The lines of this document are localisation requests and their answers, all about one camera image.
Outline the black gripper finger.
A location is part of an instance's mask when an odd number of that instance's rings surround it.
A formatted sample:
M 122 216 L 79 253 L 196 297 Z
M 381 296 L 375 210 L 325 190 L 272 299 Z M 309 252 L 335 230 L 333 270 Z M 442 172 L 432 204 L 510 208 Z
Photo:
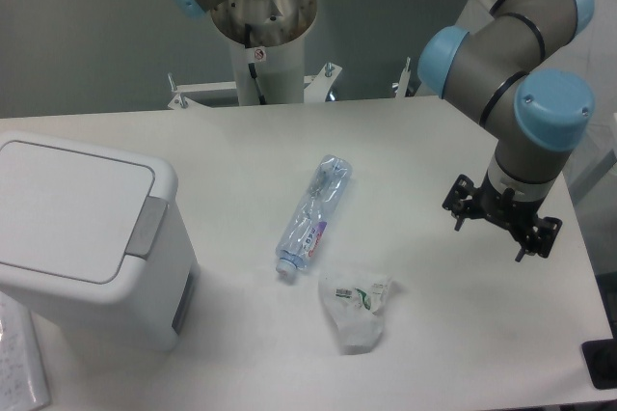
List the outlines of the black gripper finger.
M 520 244 L 520 250 L 515 261 L 521 262 L 526 255 L 547 259 L 561 227 L 562 221 L 555 217 L 533 215 L 517 218 L 513 224 L 513 237 Z
M 480 218 L 479 193 L 480 189 L 466 175 L 461 174 L 454 181 L 443 201 L 443 208 L 455 219 L 456 232 L 461 230 L 466 220 Z

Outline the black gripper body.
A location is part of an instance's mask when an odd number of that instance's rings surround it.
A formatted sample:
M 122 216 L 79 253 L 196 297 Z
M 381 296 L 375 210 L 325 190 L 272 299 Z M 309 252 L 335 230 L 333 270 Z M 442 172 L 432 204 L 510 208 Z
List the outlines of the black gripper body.
M 512 236 L 515 220 L 523 216 L 537 215 L 542 204 L 542 200 L 532 202 L 518 201 L 510 192 L 499 193 L 488 180 L 484 180 L 479 189 L 479 219 L 487 220 L 505 229 Z

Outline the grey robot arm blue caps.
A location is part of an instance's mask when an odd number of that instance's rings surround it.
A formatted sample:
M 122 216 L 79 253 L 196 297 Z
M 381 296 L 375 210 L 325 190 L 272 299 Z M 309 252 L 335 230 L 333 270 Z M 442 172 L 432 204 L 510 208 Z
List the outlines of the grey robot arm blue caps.
M 480 184 L 459 176 L 443 207 L 458 223 L 483 219 L 506 231 L 520 255 L 549 256 L 561 228 L 540 217 L 595 111 L 589 85 L 545 67 L 591 21 L 594 0 L 477 0 L 491 22 L 449 26 L 418 61 L 421 82 L 492 134 L 496 149 Z

